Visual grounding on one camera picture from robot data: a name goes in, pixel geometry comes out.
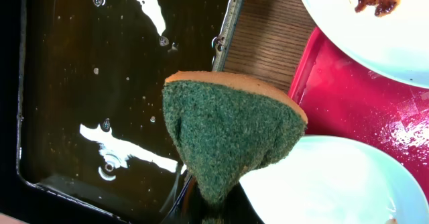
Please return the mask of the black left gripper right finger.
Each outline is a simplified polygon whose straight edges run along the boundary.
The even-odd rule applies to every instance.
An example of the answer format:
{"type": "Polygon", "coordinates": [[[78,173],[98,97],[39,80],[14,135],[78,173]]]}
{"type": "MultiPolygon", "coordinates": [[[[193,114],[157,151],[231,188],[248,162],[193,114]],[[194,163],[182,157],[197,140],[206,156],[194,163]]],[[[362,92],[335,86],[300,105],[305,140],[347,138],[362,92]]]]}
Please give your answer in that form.
{"type": "Polygon", "coordinates": [[[224,223],[264,224],[252,207],[240,184],[233,187],[225,200],[224,223]]]}

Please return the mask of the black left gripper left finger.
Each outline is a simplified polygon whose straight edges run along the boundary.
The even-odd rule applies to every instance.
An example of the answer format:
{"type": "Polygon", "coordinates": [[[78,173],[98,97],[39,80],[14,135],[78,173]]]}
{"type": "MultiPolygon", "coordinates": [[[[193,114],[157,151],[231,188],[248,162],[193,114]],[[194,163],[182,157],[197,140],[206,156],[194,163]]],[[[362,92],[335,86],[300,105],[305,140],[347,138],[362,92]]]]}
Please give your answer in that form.
{"type": "Polygon", "coordinates": [[[190,176],[169,212],[169,224],[201,224],[203,217],[204,199],[195,177],[190,176]]]}

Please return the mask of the green orange sponge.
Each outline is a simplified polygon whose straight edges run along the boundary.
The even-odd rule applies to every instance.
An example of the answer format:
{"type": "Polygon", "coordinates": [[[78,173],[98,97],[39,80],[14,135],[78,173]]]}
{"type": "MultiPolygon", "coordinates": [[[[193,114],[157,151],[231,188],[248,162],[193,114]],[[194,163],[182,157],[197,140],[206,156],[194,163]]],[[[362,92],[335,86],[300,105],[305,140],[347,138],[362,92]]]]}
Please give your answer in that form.
{"type": "Polygon", "coordinates": [[[308,118],[285,92],[244,74],[180,71],[162,91],[166,129],[204,199],[202,223],[224,223],[246,173],[285,158],[308,118]]]}

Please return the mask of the white plate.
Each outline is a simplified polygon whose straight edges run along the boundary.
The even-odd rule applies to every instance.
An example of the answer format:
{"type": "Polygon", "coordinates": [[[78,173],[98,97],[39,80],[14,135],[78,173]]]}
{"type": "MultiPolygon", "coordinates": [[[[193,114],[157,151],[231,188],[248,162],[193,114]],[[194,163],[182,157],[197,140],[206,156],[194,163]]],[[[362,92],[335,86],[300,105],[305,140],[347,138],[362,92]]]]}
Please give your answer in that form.
{"type": "Polygon", "coordinates": [[[305,136],[240,183],[264,223],[428,224],[416,179],[381,150],[342,137],[305,136]]]}
{"type": "Polygon", "coordinates": [[[400,0],[388,15],[357,0],[301,0],[322,32],[346,55],[382,76],[428,88],[428,0],[400,0]]]}

